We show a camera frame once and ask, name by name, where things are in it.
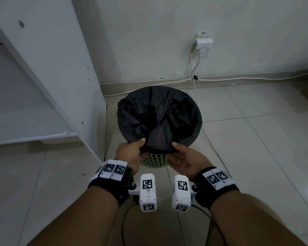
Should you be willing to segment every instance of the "screw hole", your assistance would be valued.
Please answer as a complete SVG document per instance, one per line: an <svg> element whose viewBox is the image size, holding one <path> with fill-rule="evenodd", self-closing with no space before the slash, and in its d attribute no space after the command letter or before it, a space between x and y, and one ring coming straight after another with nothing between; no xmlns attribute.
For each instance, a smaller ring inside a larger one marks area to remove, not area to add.
<svg viewBox="0 0 308 246"><path fill-rule="evenodd" d="M21 26L21 28L24 28L24 23L21 20L18 20L18 24Z"/></svg>

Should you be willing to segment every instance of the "black plastic liner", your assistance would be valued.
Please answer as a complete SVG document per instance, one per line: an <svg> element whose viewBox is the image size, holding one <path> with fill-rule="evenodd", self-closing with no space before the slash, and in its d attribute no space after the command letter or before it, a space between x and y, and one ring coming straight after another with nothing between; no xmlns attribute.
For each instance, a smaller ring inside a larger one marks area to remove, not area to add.
<svg viewBox="0 0 308 246"><path fill-rule="evenodd" d="M191 145L200 133L202 116L185 92L166 86L147 86L118 103L119 129L128 142L146 138L141 151L155 154L177 152L173 141Z"/></svg>

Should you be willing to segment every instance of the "hand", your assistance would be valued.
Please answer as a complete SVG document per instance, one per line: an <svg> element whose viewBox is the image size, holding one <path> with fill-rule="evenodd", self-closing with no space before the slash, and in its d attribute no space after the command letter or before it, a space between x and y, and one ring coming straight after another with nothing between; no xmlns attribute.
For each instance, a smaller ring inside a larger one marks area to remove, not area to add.
<svg viewBox="0 0 308 246"><path fill-rule="evenodd" d="M140 148L145 144L146 139L142 138L137 142L122 143L118 146L115 153L115 160L121 160L128 163L132 168L132 174L139 171L139 163L147 157L147 153L140 152Z"/></svg>
<svg viewBox="0 0 308 246"><path fill-rule="evenodd" d="M190 180L201 170L207 167L213 167L208 158L195 149L175 142L172 143L172 146L177 149L179 153L167 155L169 166L181 175L187 176Z"/></svg>

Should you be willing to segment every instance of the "forearm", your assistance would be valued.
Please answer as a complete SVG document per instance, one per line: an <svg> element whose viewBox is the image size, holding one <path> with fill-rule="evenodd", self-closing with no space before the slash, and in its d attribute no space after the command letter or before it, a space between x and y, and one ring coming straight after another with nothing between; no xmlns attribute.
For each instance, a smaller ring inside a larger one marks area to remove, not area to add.
<svg viewBox="0 0 308 246"><path fill-rule="evenodd" d="M249 202L239 191L220 196L210 212L229 246L305 246L284 225Z"/></svg>
<svg viewBox="0 0 308 246"><path fill-rule="evenodd" d="M108 191L92 186L29 244L105 245L119 204Z"/></svg>

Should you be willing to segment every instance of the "person's left thumb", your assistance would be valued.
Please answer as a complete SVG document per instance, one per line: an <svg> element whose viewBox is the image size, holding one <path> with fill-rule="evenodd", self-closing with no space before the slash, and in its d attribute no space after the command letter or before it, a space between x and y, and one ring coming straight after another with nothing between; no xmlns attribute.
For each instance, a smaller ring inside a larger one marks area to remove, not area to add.
<svg viewBox="0 0 308 246"><path fill-rule="evenodd" d="M141 148L146 142L145 138L141 138L139 141L135 142L139 148Z"/></svg>

